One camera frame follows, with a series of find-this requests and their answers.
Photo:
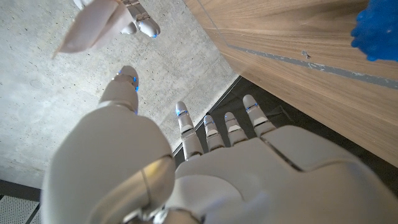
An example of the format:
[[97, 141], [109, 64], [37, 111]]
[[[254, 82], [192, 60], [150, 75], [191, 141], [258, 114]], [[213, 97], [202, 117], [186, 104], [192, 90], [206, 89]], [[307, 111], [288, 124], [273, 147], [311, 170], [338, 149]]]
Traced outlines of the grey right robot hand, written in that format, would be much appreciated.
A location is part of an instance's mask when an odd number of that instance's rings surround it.
[[159, 25], [144, 9], [139, 0], [122, 0], [122, 2], [133, 18], [132, 22], [121, 31], [122, 34], [135, 34], [140, 31], [152, 38], [156, 38], [160, 34]]

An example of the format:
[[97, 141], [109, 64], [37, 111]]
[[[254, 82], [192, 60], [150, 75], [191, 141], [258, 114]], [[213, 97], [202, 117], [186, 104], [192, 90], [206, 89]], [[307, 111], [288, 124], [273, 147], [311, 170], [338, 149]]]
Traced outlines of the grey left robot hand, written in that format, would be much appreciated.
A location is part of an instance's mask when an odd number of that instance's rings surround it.
[[158, 125], [138, 115], [138, 87], [135, 69], [120, 69], [55, 151], [44, 223], [397, 222], [397, 197], [367, 165], [305, 129], [275, 127], [251, 95], [243, 103], [256, 136], [226, 113], [226, 146], [206, 116], [208, 152], [178, 102], [176, 164]]

